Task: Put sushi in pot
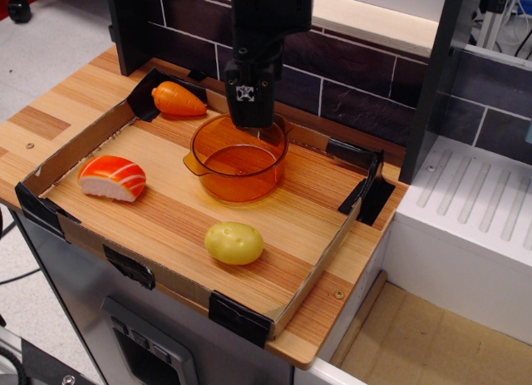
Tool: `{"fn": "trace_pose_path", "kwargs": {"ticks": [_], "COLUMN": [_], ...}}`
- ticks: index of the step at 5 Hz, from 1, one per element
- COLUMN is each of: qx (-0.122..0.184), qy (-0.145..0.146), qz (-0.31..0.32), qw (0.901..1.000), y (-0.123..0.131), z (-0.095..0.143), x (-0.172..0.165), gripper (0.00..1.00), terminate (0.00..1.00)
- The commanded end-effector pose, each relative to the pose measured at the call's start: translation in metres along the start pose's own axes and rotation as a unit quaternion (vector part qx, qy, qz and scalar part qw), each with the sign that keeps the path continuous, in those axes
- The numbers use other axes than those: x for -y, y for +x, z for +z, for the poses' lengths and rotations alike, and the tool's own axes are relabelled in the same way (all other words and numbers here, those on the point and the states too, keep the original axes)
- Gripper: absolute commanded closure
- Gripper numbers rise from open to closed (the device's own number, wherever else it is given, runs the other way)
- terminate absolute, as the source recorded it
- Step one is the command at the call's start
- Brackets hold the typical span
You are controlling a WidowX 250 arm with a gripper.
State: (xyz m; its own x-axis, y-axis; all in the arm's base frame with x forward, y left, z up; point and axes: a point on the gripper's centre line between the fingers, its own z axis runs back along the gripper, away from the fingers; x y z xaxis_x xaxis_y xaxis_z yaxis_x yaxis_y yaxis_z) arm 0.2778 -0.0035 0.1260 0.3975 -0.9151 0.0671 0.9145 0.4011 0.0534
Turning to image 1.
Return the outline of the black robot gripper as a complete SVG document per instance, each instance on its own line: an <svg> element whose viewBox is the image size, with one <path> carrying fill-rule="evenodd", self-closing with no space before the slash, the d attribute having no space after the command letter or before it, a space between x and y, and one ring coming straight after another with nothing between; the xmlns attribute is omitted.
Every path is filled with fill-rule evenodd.
<svg viewBox="0 0 532 385"><path fill-rule="evenodd" d="M233 58L226 97L237 127L273 124L274 86L282 77L284 40L311 28L313 0L231 0Z"/></svg>

